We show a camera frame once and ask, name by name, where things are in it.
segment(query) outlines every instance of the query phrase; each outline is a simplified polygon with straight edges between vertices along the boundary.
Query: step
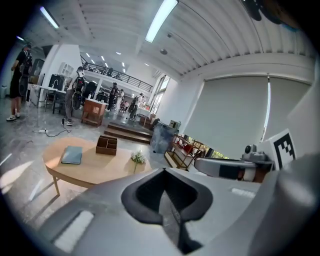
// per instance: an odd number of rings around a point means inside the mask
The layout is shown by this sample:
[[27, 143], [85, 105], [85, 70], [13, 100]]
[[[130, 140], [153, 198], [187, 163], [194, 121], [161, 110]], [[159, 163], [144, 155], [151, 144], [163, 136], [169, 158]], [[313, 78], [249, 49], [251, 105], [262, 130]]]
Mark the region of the step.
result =
[[111, 129], [109, 127], [104, 131], [104, 134], [114, 136], [116, 138], [121, 138], [129, 141], [140, 142], [145, 144], [150, 144], [150, 141], [151, 141], [151, 138], [142, 137], [142, 136], [124, 132], [121, 130]]
[[136, 130], [136, 129], [133, 129], [133, 128], [130, 128], [130, 127], [118, 125], [118, 124], [115, 124], [115, 123], [109, 123], [108, 124], [108, 128], [113, 129], [113, 130], [118, 130], [118, 131], [121, 131], [121, 132], [125, 132], [125, 133], [128, 133], [128, 134], [137, 135], [137, 136], [144, 137], [144, 138], [147, 138], [147, 139], [151, 139], [152, 135], [153, 135], [152, 132], [151, 133], [144, 132], [144, 131]]

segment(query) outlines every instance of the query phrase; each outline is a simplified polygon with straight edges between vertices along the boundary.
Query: marble floor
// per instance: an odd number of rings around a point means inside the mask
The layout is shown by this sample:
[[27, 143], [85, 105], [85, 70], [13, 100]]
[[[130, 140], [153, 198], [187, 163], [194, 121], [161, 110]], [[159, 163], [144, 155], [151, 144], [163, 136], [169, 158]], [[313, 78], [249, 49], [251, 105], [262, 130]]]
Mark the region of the marble floor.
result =
[[[63, 116], [52, 114], [50, 106], [43, 108], [23, 105], [21, 118], [7, 122], [10, 114], [10, 100], [0, 99], [0, 188], [8, 204], [17, 212], [24, 223], [38, 229], [41, 224], [57, 209], [65, 205], [86, 188], [58, 181], [60, 196], [57, 196], [53, 179], [43, 163], [44, 149], [62, 137], [79, 137], [96, 142], [103, 134], [110, 121], [134, 125], [144, 129], [138, 123], [130, 123], [128, 113], [106, 112], [100, 127], [82, 124], [78, 118], [73, 119], [71, 132], [63, 132], [56, 137], [48, 137], [39, 130], [48, 130], [49, 135], [63, 131]], [[136, 151], [141, 149], [152, 168], [168, 167], [162, 154], [153, 153], [146, 144], [118, 139], [118, 147]]]

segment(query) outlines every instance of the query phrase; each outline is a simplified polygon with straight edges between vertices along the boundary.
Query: balcony railing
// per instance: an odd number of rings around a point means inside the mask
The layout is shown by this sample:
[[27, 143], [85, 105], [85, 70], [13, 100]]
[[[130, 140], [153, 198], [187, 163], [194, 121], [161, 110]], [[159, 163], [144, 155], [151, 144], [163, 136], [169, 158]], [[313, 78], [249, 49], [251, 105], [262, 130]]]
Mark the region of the balcony railing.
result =
[[81, 61], [82, 61], [82, 66], [85, 70], [118, 79], [120, 81], [128, 83], [129, 85], [138, 87], [138, 88], [145, 90], [147, 92], [151, 91], [152, 86], [144, 81], [141, 81], [137, 78], [134, 78], [134, 77], [127, 75], [125, 73], [122, 73], [120, 71], [113, 70], [112, 72], [110, 72], [111, 71], [110, 68], [106, 67], [106, 66], [90, 64], [90, 63], [86, 62], [86, 60], [82, 56], [81, 56]]

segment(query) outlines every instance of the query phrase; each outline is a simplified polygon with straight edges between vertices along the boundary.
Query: sneakers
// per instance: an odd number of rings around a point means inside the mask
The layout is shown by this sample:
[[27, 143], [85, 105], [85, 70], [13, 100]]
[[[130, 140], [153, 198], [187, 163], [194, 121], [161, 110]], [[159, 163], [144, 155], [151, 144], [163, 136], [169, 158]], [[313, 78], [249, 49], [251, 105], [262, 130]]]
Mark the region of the sneakers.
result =
[[6, 119], [7, 121], [14, 121], [14, 120], [16, 120], [16, 116], [15, 115], [10, 115], [7, 119]]
[[66, 126], [72, 126], [74, 123], [72, 121], [66, 121], [64, 124]]

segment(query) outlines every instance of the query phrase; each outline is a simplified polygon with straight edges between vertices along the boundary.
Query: gray trash can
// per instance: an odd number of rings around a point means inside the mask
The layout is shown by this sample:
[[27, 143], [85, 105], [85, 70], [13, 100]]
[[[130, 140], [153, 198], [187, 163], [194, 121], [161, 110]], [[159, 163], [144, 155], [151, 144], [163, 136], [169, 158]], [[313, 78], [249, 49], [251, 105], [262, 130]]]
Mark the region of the gray trash can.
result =
[[1, 89], [0, 89], [0, 98], [1, 99], [4, 99], [6, 97], [6, 92], [7, 92], [7, 86], [1, 85]]

